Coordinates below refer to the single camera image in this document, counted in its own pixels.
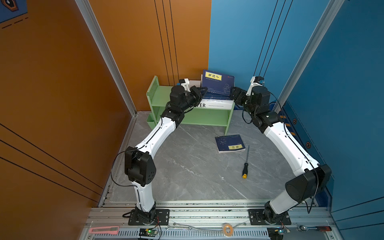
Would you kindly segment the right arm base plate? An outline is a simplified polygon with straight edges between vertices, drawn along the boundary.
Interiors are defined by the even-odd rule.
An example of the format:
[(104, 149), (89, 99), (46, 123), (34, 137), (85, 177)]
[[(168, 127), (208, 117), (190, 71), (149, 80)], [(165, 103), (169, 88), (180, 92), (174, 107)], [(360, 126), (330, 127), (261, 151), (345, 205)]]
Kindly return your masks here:
[(291, 218), (288, 212), (276, 214), (269, 209), (249, 209), (251, 225), (291, 225)]

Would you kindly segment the blue book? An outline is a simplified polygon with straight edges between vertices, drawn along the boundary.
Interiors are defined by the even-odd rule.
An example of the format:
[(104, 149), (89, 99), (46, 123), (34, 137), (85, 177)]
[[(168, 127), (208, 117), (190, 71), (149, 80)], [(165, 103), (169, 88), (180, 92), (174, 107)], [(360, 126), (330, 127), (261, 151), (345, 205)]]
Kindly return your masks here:
[(229, 96), (235, 86), (235, 77), (210, 70), (204, 70), (201, 86), (208, 92), (222, 96)]
[(206, 93), (203, 97), (204, 100), (225, 100), (230, 101), (230, 96), (224, 96), (220, 94), (214, 94), (214, 93)]
[(218, 153), (240, 152), (246, 146), (240, 135), (215, 137)]

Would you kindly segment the white LOVER book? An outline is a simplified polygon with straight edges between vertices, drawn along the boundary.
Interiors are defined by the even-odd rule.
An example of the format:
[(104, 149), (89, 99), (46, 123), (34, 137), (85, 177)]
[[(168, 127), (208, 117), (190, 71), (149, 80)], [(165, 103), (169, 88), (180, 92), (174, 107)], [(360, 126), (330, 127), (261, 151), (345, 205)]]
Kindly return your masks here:
[(231, 110), (234, 107), (232, 100), (202, 99), (197, 105), (198, 109)]

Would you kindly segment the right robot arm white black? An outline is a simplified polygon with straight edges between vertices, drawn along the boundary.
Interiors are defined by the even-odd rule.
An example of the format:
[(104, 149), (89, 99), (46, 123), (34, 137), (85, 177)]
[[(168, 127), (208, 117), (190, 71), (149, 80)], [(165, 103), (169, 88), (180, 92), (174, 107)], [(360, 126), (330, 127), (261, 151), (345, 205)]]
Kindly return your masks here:
[(269, 109), (270, 95), (266, 87), (255, 85), (250, 91), (233, 87), (230, 98), (243, 107), (250, 115), (251, 123), (275, 144), (295, 175), (286, 182), (282, 193), (265, 204), (261, 219), (272, 225), (285, 220), (291, 208), (307, 199), (314, 200), (326, 187), (332, 170), (307, 153), (287, 130), (281, 116)]

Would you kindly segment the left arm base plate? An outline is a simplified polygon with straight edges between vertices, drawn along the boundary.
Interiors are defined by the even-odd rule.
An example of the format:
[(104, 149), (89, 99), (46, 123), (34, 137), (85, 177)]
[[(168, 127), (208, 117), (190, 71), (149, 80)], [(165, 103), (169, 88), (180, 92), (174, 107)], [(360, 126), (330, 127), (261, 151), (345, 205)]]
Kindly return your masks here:
[(166, 226), (169, 224), (170, 210), (169, 209), (155, 209), (148, 213), (141, 210), (132, 210), (130, 212), (128, 225), (129, 226)]

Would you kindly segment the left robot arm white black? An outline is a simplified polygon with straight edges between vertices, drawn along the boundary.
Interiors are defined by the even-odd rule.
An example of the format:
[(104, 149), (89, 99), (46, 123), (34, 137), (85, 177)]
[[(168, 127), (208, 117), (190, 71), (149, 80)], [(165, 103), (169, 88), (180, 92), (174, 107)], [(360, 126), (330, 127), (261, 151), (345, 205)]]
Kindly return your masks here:
[(124, 171), (134, 186), (137, 198), (133, 214), (146, 225), (156, 220), (156, 202), (152, 190), (152, 181), (157, 171), (155, 155), (166, 138), (183, 121), (185, 114), (200, 104), (207, 91), (207, 87), (172, 87), (170, 101), (166, 104), (158, 124), (136, 147), (125, 150)]

